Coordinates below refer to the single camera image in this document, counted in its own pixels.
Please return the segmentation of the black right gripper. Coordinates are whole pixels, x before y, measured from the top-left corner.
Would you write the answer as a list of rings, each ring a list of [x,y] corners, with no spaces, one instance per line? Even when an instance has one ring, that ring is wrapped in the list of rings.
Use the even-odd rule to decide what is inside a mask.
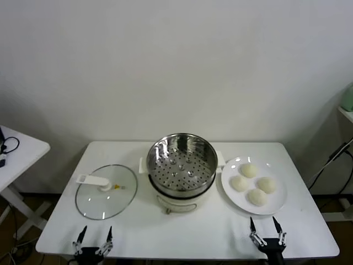
[[[281,225],[273,216],[272,220],[275,229],[278,233],[278,238],[265,238],[263,239],[257,234],[253,218],[250,217],[250,239],[258,246],[258,250],[267,256],[268,264],[270,265],[284,265],[283,251],[286,246],[286,232],[283,232]]]

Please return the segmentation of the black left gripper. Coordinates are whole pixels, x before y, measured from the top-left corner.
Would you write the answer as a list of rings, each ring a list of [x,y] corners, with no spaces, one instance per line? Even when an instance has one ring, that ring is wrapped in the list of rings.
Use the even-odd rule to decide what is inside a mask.
[[[74,259],[76,261],[102,261],[113,248],[112,226],[109,229],[106,242],[101,247],[82,247],[82,242],[87,230],[87,226],[79,233],[76,241],[72,243],[74,248]]]

